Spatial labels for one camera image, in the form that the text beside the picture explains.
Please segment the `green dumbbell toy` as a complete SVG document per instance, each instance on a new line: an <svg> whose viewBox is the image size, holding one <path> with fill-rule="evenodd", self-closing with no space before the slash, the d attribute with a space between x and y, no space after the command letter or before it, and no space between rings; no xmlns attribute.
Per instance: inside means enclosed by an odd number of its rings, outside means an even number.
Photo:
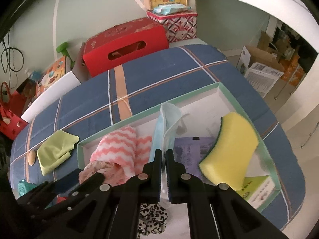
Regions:
<svg viewBox="0 0 319 239"><path fill-rule="evenodd" d="M67 50L68 46L69 46L68 42L63 42L62 44L57 46L56 52L57 53L61 53L62 55L64 55L67 58L69 58L70 61L71 61L71 68L73 68L75 62L72 60L70 54L68 53L68 50Z"/></svg>

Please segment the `lime green cloth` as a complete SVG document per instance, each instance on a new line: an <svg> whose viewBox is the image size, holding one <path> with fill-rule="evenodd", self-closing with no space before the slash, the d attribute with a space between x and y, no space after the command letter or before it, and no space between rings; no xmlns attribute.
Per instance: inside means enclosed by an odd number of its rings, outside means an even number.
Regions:
<svg viewBox="0 0 319 239"><path fill-rule="evenodd" d="M56 131L48 137L37 150L40 169L43 176L53 172L59 165L71 157L71 151L80 138L65 131Z"/></svg>

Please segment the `red white patterned box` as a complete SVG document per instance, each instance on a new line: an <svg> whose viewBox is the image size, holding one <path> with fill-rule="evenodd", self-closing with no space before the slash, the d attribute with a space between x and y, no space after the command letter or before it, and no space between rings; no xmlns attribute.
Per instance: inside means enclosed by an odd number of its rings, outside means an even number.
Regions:
<svg viewBox="0 0 319 239"><path fill-rule="evenodd" d="M179 42L197 37L197 16L194 11L179 12L171 15L161 15L147 11L147 18L161 24L166 32L169 43Z"/></svg>

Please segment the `yellow sponge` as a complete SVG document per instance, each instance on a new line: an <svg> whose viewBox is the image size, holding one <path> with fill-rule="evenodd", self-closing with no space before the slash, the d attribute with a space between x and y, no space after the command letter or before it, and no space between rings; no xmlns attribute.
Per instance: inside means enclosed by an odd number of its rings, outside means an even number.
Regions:
<svg viewBox="0 0 319 239"><path fill-rule="evenodd" d="M233 190L240 190L258 144L258 136L250 122L239 113L230 112L221 118L219 135L211 151L199 163L200 171L215 185L226 183Z"/></svg>

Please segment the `teal plastic toy case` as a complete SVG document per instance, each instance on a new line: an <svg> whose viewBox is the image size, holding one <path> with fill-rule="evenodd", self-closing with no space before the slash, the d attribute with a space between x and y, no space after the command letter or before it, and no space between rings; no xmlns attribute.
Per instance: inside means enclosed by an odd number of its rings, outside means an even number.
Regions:
<svg viewBox="0 0 319 239"><path fill-rule="evenodd" d="M36 188L38 185L34 183L28 183L26 180L22 179L18 182L17 185L17 190L18 190L18 195L19 197L25 195L29 191L33 190Z"/></svg>

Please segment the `purple wipes pack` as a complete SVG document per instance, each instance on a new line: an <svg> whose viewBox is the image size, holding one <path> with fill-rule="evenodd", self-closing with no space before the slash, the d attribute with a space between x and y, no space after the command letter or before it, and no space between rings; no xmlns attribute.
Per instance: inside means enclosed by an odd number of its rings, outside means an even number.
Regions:
<svg viewBox="0 0 319 239"><path fill-rule="evenodd" d="M210 153L215 142L214 136L176 138L174 159L185 166L187 173L210 183L202 174L199 163Z"/></svg>

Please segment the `blue plaid tablecloth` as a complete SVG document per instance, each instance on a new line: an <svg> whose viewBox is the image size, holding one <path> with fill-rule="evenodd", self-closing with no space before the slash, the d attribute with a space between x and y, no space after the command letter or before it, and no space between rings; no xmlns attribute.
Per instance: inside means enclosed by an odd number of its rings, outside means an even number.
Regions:
<svg viewBox="0 0 319 239"><path fill-rule="evenodd" d="M275 164L280 192L262 211L278 229L298 214L305 198L305 179L289 140L276 117L226 56L209 45L186 45L152 53L122 65L123 74L106 71L65 95L36 116L11 148L10 183L41 183L59 179L77 167L72 155L48 175L28 166L27 154L55 131L85 139L120 121L119 105L127 100L132 114L220 82L236 98L259 132Z"/></svg>

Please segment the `green tissue pack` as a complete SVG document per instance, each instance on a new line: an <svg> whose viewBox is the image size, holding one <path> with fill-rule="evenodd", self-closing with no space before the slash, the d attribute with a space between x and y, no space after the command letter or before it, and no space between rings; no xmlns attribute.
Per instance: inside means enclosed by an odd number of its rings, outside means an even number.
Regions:
<svg viewBox="0 0 319 239"><path fill-rule="evenodd" d="M275 184L269 175L246 177L243 187L236 192L255 209L259 208L275 190Z"/></svg>

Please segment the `light blue face mask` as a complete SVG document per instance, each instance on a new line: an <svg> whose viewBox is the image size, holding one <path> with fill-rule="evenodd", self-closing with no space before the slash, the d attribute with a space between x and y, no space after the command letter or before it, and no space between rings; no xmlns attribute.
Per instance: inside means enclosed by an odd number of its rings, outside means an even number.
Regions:
<svg viewBox="0 0 319 239"><path fill-rule="evenodd" d="M171 103L163 103L159 112L152 137L149 161L154 161L155 151L160 149L162 152L162 170L159 205L167 209L171 206L171 203L168 196L165 155L168 149L174 149L175 136L179 121L182 118L182 112L179 107Z"/></svg>

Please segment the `orange toy picture box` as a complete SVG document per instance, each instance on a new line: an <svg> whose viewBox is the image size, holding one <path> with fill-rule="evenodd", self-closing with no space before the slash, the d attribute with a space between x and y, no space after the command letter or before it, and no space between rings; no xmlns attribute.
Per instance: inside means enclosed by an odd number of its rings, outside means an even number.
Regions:
<svg viewBox="0 0 319 239"><path fill-rule="evenodd" d="M44 91L50 88L61 77L64 77L70 71L70 59L63 56L55 61L42 75L37 82L36 97L38 98Z"/></svg>

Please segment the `red felt handbag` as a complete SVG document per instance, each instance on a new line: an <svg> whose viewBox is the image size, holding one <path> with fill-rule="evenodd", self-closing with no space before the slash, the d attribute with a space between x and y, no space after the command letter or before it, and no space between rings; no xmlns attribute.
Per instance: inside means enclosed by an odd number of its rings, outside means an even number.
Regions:
<svg viewBox="0 0 319 239"><path fill-rule="evenodd" d="M8 102L3 101L3 88L7 90ZM11 94L6 82L1 83L1 133L11 140L15 140L27 125L27 122L21 118L26 101L27 98L17 91Z"/></svg>

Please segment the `beige makeup sponge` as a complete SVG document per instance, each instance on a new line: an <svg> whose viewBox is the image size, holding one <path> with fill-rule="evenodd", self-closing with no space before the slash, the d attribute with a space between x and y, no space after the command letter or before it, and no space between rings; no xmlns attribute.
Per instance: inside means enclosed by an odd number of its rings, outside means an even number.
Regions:
<svg viewBox="0 0 319 239"><path fill-rule="evenodd" d="M34 150L29 151L28 154L28 165L29 166L33 166L34 163L36 162L36 158L37 158L37 153Z"/></svg>

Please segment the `pink red plush toy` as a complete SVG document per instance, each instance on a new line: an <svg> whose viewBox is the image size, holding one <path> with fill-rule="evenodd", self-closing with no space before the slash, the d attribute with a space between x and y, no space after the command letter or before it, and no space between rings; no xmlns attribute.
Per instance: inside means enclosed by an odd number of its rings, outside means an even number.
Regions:
<svg viewBox="0 0 319 239"><path fill-rule="evenodd" d="M96 173L104 176L103 183L107 183L113 187L124 184L128 180L120 165L104 161L92 161L79 173L79 183L82 184Z"/></svg>

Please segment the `pink white wavy towel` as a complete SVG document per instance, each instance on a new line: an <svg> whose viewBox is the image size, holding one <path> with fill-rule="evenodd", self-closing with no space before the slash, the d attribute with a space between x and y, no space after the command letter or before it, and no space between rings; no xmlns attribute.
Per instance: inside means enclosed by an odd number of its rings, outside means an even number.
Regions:
<svg viewBox="0 0 319 239"><path fill-rule="evenodd" d="M120 165L125 175L141 174L149 160L152 136L138 135L136 128L122 127L105 135L90 157L92 161L104 161Z"/></svg>

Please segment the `leopard print scrunchie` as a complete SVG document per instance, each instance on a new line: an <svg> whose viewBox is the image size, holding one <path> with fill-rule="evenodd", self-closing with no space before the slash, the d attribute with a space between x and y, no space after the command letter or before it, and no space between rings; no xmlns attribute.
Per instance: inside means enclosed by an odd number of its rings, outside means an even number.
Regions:
<svg viewBox="0 0 319 239"><path fill-rule="evenodd" d="M137 238L150 234L164 233L168 220L168 212L158 203L141 204L138 217Z"/></svg>

